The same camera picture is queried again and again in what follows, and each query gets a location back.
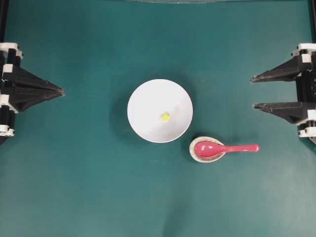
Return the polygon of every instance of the red spoon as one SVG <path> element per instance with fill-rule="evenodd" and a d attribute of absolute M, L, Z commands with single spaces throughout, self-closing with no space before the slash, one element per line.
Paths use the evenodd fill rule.
<path fill-rule="evenodd" d="M 223 146 L 210 141 L 199 142 L 194 146 L 194 152 L 199 157 L 209 158 L 227 152 L 258 152 L 259 145 Z"/>

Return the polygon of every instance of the small yellow ball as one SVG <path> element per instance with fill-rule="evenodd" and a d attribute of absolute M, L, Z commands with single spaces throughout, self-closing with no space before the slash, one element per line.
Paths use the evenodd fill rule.
<path fill-rule="evenodd" d="M 169 120 L 169 113 L 168 112 L 164 112 L 161 116 L 160 116 L 162 121 L 168 121 Z"/>

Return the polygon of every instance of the teal table surface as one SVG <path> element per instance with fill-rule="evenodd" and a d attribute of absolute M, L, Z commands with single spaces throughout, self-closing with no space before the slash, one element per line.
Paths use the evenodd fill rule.
<path fill-rule="evenodd" d="M 316 147 L 252 108 L 296 101 L 295 84 L 249 82 L 311 40 L 306 0 L 11 0 L 6 41 L 66 96 L 18 114 L 0 147 L 0 236 L 316 236 Z M 132 91 L 156 78 L 194 107 L 166 144 L 138 137 L 126 116 Z M 261 151 L 198 163 L 189 144 L 200 135 Z"/>

